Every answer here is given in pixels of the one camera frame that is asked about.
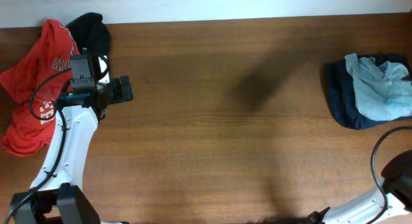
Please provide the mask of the light grey-blue t-shirt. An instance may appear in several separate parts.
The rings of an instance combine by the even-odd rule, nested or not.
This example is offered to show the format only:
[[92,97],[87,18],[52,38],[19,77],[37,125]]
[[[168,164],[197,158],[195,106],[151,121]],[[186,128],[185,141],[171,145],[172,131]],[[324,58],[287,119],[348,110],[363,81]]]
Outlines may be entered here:
[[344,58],[360,114],[374,121],[411,116],[411,81],[405,65],[390,61],[377,65],[376,58],[354,53]]

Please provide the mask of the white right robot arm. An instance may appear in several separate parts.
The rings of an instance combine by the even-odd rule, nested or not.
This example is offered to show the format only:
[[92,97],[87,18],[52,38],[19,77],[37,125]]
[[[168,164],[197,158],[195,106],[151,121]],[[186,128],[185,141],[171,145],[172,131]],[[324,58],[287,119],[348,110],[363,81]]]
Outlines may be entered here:
[[378,223],[388,218],[411,213],[411,151],[394,157],[382,170],[382,188],[372,188],[341,205],[313,212],[303,223]]

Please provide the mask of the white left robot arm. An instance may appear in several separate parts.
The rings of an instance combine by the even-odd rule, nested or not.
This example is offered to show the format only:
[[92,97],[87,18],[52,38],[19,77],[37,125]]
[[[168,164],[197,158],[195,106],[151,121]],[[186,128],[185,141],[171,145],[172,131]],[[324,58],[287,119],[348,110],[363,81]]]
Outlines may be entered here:
[[77,82],[67,81],[53,103],[55,128],[46,158],[30,189],[13,195],[6,223],[101,223],[82,191],[88,147],[106,108],[131,101],[133,92],[127,76],[107,84],[83,79],[80,88]]

